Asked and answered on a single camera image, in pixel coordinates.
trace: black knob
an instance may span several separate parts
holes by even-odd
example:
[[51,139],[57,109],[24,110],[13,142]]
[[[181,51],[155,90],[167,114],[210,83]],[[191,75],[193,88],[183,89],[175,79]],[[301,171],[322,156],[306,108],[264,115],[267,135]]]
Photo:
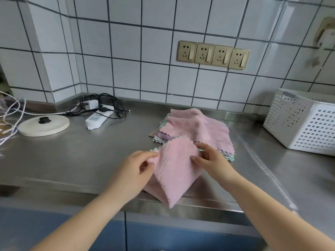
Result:
[[51,122],[51,120],[49,119],[49,117],[46,117],[46,116],[41,117],[40,121],[39,121],[40,124],[45,124],[45,123],[49,123],[49,122]]

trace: pink towel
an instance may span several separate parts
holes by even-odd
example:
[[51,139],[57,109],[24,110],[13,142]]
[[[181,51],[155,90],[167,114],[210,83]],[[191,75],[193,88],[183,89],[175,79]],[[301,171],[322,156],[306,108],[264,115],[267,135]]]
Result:
[[190,159],[199,149],[183,135],[155,151],[159,156],[147,160],[154,163],[153,175],[143,190],[172,208],[202,172]]
[[171,109],[171,116],[167,116],[167,123],[157,134],[169,140],[169,137],[188,136],[192,141],[207,143],[217,150],[234,154],[234,148],[229,138],[229,130],[225,123],[205,116],[199,109],[187,110]]

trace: white power strip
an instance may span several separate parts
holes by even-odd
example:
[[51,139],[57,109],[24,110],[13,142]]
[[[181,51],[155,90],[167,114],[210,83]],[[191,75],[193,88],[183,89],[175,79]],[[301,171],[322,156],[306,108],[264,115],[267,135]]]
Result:
[[[108,109],[114,110],[113,106],[103,105],[103,107],[106,107]],[[107,112],[97,111],[97,112],[95,112],[89,118],[87,118],[85,120],[86,128],[88,130],[93,130],[95,128],[100,128],[101,125],[105,122],[105,120],[107,120],[107,118],[111,114],[113,114],[113,111],[107,111]]]

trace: perforated basket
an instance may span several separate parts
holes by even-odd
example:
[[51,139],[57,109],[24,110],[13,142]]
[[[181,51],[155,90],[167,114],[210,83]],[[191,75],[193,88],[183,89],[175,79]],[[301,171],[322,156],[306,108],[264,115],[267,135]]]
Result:
[[288,149],[335,156],[335,96],[279,89],[263,126]]

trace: right hand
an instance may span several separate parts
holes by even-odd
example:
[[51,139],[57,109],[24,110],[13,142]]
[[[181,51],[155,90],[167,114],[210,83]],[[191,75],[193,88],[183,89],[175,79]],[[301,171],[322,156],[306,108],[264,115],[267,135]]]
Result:
[[216,149],[205,143],[194,143],[204,150],[202,157],[191,156],[193,162],[203,167],[222,188],[228,191],[229,186],[241,178],[226,158]]

